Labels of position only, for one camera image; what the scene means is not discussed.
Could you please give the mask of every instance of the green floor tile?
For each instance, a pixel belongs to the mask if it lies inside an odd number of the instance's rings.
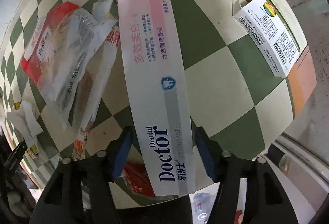
[[[31,80],[29,80],[29,82],[30,82],[32,93],[33,93],[34,99],[36,100],[39,112],[41,113],[43,108],[46,105],[46,102],[44,101],[43,97],[41,96],[41,94],[40,94],[39,90],[37,89],[36,85]]]
[[[132,127],[133,129],[135,129],[134,120],[133,120],[133,116],[131,114],[130,106],[127,106],[120,112],[116,113],[114,115],[114,119],[117,121],[117,123],[119,124],[119,126],[122,129],[124,129],[125,127]],[[139,151],[139,153],[141,153],[136,134],[134,134],[133,145],[135,146],[137,151]]]
[[[196,130],[197,126],[194,123],[192,117],[191,117],[191,128],[192,128],[192,143],[193,143],[193,147],[194,147],[196,145],[195,144],[195,130]]]
[[[9,126],[9,129],[10,129],[10,132],[13,134],[14,128],[13,128],[13,126],[12,126],[12,124],[11,124],[10,121],[8,121],[8,126]]]
[[[265,148],[255,108],[211,139],[217,141],[223,150],[231,151],[244,159],[254,158]]]
[[[26,87],[26,83],[29,80],[29,78],[27,77],[27,75],[24,73],[23,69],[21,68],[21,66],[19,65],[17,71],[16,71],[16,75],[17,75],[17,83],[19,85],[19,92],[21,94],[21,96],[24,93],[24,89]]]
[[[93,129],[96,126],[98,126],[99,124],[103,123],[105,120],[108,120],[111,116],[112,116],[112,114],[110,113],[109,109],[106,107],[103,100],[101,100],[99,107],[98,107],[95,122],[93,124]]]
[[[5,77],[5,72],[6,72],[6,59],[3,57],[2,63],[1,63],[1,73],[3,77]]]
[[[6,94],[6,85],[3,86],[3,100],[5,101],[6,108],[8,107],[8,99]]]
[[[292,115],[293,118],[296,118],[296,112],[295,112],[295,106],[293,104],[293,96],[292,96],[292,91],[291,91],[291,87],[290,87],[290,83],[288,78],[286,78],[286,83],[287,83],[287,87],[288,87],[288,92],[289,92],[289,96],[290,96],[290,102],[291,102],[291,107],[292,107]]]
[[[8,103],[10,108],[13,108],[14,106],[14,97],[13,97],[13,92],[10,91],[9,97],[8,97]]]
[[[68,114],[68,122],[70,123],[70,125],[72,125],[72,123],[73,123],[73,115],[74,115],[74,108],[75,108],[76,101],[77,101],[77,92],[75,92],[72,107],[71,107],[70,113]]]
[[[33,35],[34,29],[36,28],[37,25],[37,21],[38,21],[38,8],[36,8],[31,18],[29,19],[29,21],[24,27],[24,31],[23,31],[24,48],[26,48],[30,42],[30,38]]]
[[[10,35],[10,43],[12,44],[12,48],[14,47],[19,35],[21,34],[23,30],[23,25],[22,25],[22,22],[20,20],[20,17],[19,19],[17,20],[15,26],[14,26],[14,29]]]
[[[284,79],[273,75],[264,56],[249,35],[233,42],[228,48],[246,80],[255,105]]]
[[[88,158],[90,158],[91,156],[90,156],[90,154],[88,153],[88,151],[86,150],[86,152],[85,152],[85,159],[88,159]]]
[[[15,70],[15,64],[14,64],[14,54],[13,54],[13,52],[11,52],[11,54],[9,55],[7,67],[6,67],[7,78],[8,78],[10,85],[12,84],[12,82],[14,80],[15,72],[16,72],[16,70]]]
[[[88,12],[92,12],[93,10],[93,4],[99,0],[89,0],[87,1],[82,7],[87,10]]]
[[[66,158],[66,157],[72,158],[73,148],[74,148],[74,143],[72,143],[71,145],[67,146],[64,150],[62,150],[60,152],[60,156],[62,158]]]
[[[120,112],[116,113],[114,115],[114,119],[122,129],[124,129],[126,126],[135,128],[130,106],[127,106]]]
[[[51,138],[51,136],[50,136],[50,134],[49,134],[42,118],[41,118],[41,115],[38,117],[37,122],[39,123],[39,125],[43,129],[43,132],[37,136],[38,141],[39,141],[43,151],[48,156],[48,158],[51,159],[56,154],[58,154],[59,151],[58,151],[58,149],[55,145],[55,142]]]
[[[217,29],[193,0],[171,0],[184,69],[226,46]]]

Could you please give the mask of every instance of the food packaging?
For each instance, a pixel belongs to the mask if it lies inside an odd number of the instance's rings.
[[[78,83],[113,25],[65,2],[40,18],[20,65],[66,128]]]

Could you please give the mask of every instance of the screw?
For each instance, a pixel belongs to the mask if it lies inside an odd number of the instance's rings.
[[[266,163],[266,159],[263,157],[259,157],[257,158],[257,162],[259,162],[260,164],[265,164]]]
[[[96,153],[96,155],[98,157],[105,157],[106,156],[106,152],[105,151],[99,151],[98,153]]]
[[[70,163],[71,161],[72,161],[72,159],[71,159],[70,157],[66,157],[66,158],[63,159],[62,163],[63,163],[63,164],[68,164],[68,163]]]
[[[231,152],[229,152],[229,151],[222,151],[222,156],[223,156],[223,157],[231,157],[232,154],[231,154]]]

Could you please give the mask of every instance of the plastic bag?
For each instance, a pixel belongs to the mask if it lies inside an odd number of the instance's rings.
[[[44,24],[37,24],[21,66],[47,105],[58,113],[63,128],[87,63],[112,27],[108,21],[99,24],[89,12],[70,2],[50,11]]]
[[[115,19],[109,21],[113,25],[117,22]],[[77,130],[77,138],[74,142],[72,154],[75,160],[85,158],[88,136],[93,127],[112,66],[116,60],[119,42],[119,27],[114,26],[102,46],[91,58],[78,85],[72,121],[72,127]]]

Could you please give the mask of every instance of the floor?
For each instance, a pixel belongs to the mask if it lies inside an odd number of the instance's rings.
[[[301,114],[286,129],[286,133],[329,162],[329,10],[324,0],[287,0],[296,13],[305,33],[316,71],[317,86]],[[320,1],[322,7],[308,10]]]

